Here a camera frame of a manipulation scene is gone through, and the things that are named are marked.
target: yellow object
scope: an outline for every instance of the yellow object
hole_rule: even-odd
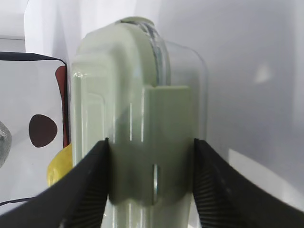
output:
[[[47,184],[52,186],[63,178],[73,168],[72,144],[61,150],[51,161],[47,168]]]

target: red fabric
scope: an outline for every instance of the red fabric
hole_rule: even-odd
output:
[[[66,81],[66,66],[60,66],[55,72],[55,76],[58,82],[60,95],[61,95],[61,104],[62,104],[62,123],[63,123],[63,148],[68,146],[68,138],[67,138],[67,125],[66,125],[66,113],[65,113],[65,81]]]

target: polka dot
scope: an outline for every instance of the polka dot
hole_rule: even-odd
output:
[[[58,87],[61,95],[62,104],[62,116],[63,116],[63,148],[68,145],[68,114],[67,114],[67,76],[66,76],[66,66],[60,66],[55,71],[56,80],[58,82]]]
[[[50,144],[57,135],[55,122],[45,115],[34,115],[28,126],[29,138],[35,147]]]

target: transparent plastic container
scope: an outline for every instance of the transparent plastic container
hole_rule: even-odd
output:
[[[110,28],[116,40],[118,33],[125,36],[120,45],[110,38],[103,48],[99,38],[108,34],[93,32],[73,64],[74,165],[96,140],[109,138],[112,186],[102,228],[198,228],[191,187],[194,138],[205,139],[206,130],[204,62],[193,50],[164,41],[146,19],[124,19],[111,26],[119,27]],[[130,31],[132,39],[127,41]],[[150,45],[133,43],[143,35]],[[122,46],[124,60],[111,53],[111,61],[117,57],[120,65],[111,62],[112,70],[101,69],[100,56],[104,58],[108,47],[116,51]],[[140,57],[134,54],[145,48]],[[145,60],[148,49],[150,62]],[[147,72],[155,72],[155,83],[154,77],[149,81],[140,73],[147,65],[155,66]]]

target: white wall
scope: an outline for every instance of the white wall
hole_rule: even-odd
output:
[[[28,0],[0,0],[0,38],[24,39],[24,11]]]
[[[229,162],[235,153],[242,155],[237,161],[249,158],[232,165],[302,209],[303,21],[302,0],[164,0],[157,24],[166,39],[195,49],[207,63],[207,141]]]
[[[22,39],[0,39],[0,51],[25,52],[25,42]]]

